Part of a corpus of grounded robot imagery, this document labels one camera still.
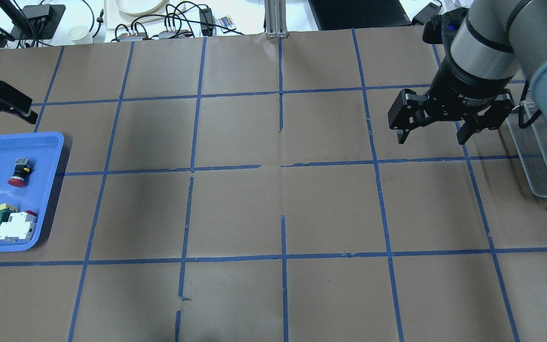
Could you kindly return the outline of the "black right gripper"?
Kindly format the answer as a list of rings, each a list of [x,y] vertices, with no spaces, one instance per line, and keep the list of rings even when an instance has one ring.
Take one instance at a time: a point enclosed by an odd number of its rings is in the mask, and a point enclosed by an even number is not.
[[[439,121],[464,119],[457,133],[458,143],[464,145],[484,129],[499,129],[514,107],[510,90],[502,91],[501,79],[484,79],[460,68],[442,66],[427,94],[417,95],[411,89],[402,89],[387,117],[399,144],[404,144],[414,129]]]

